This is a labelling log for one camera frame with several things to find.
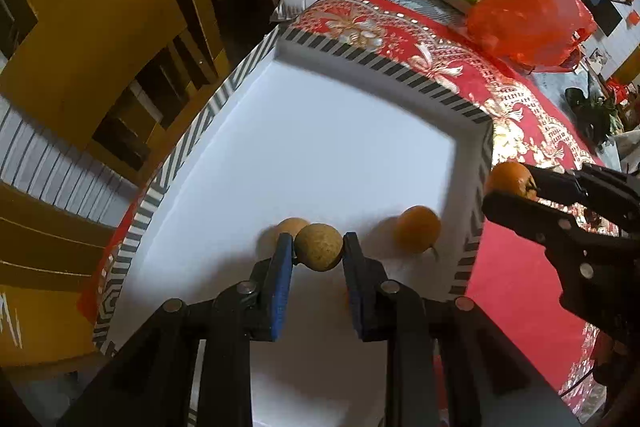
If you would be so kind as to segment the small orange kumquat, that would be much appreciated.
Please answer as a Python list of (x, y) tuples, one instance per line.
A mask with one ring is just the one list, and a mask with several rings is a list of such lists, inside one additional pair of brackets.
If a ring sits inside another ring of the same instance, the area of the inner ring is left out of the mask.
[(530, 200), (537, 199), (538, 187), (528, 168), (515, 161), (500, 162), (489, 173), (485, 193), (501, 192)]

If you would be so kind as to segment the dark green leafy vegetable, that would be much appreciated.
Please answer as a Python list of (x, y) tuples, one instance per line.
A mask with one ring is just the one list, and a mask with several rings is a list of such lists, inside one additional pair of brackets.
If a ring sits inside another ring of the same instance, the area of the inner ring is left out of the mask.
[(567, 88), (565, 100), (572, 110), (580, 137), (597, 150), (616, 134), (624, 132), (614, 98), (587, 98), (578, 88)]

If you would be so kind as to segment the orange kumquat in tray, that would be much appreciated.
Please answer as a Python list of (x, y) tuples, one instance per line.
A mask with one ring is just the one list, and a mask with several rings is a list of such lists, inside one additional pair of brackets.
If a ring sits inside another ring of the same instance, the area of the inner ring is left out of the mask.
[(417, 255), (435, 246), (442, 231), (442, 222), (431, 208), (413, 206), (396, 220), (394, 242), (404, 254)]

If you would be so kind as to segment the red gold embroidered tablecloth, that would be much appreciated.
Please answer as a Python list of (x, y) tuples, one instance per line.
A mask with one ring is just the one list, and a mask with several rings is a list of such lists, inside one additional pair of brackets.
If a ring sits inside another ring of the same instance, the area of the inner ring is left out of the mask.
[[(318, 0), (292, 22), (265, 35), (221, 83), (198, 112), (152, 180), (130, 205), (105, 251), (98, 279), (82, 294), (79, 309), (93, 324), (93, 341), (110, 355), (120, 346), (114, 313), (120, 293), (129, 288), (131, 263), (148, 225), (155, 221), (165, 193), (174, 186), (194, 148), (240, 103), (242, 88), (279, 38), (382, 72), (405, 84), (419, 98), (451, 106), (466, 118), (491, 124), (492, 161), (527, 160), (540, 168), (564, 170), (589, 164), (587, 145), (561, 111), (532, 80), (491, 57), (434, 5), (420, 8), (406, 0)], [(535, 249), (523, 246), (524, 260), (511, 261), (511, 237), (485, 227), (478, 212), (463, 220), (465, 250), (449, 285), (451, 296), (469, 293), (530, 355), (541, 373), (562, 392), (580, 418), (588, 417), (605, 397), (592, 375), (597, 329), (570, 317), (552, 295), (559, 284), (535, 260)]]

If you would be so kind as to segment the white lace tablecloth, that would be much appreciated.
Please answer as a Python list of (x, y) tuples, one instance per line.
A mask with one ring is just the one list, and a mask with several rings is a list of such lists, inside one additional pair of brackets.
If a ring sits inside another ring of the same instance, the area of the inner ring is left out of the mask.
[[(464, 36), (463, 14), (442, 0), (390, 0), (427, 16)], [(580, 137), (576, 120), (565, 100), (567, 88), (578, 88), (587, 98), (603, 96), (602, 90), (585, 69), (577, 72), (525, 72), (505, 61), (518, 80), (492, 84), (484, 106), (494, 117), (494, 161), (524, 160), (542, 168), (562, 170), (584, 162), (603, 162), (620, 169), (617, 147), (611, 140), (589, 152)]]

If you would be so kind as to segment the white tray striped rim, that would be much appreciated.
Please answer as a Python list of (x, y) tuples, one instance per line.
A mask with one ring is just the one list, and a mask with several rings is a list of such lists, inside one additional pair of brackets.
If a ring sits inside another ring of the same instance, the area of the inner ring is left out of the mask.
[[(113, 317), (120, 346), (164, 300), (195, 303), (244, 277), (289, 217), (355, 232), (393, 280), (448, 295), (464, 217), (480, 214), (491, 124), (294, 37), (278, 40), (242, 95), (194, 148), (146, 229)], [(417, 205), (436, 213), (442, 231), (434, 247), (408, 255), (393, 233)]]

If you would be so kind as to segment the red plastic bag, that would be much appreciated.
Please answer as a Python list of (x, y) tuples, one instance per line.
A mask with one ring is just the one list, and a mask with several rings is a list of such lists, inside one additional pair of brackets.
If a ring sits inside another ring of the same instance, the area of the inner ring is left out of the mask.
[(523, 66), (559, 66), (596, 30), (582, 0), (482, 0), (466, 17), (471, 40)]

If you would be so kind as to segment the tan longan in tray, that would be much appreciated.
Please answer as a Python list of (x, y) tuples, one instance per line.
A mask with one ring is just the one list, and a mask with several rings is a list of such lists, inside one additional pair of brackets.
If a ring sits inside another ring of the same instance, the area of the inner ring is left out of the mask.
[(288, 234), (292, 239), (296, 239), (297, 234), (310, 225), (310, 222), (306, 219), (299, 217), (291, 217), (282, 220), (278, 223), (273, 230), (274, 243), (278, 243), (281, 234)]

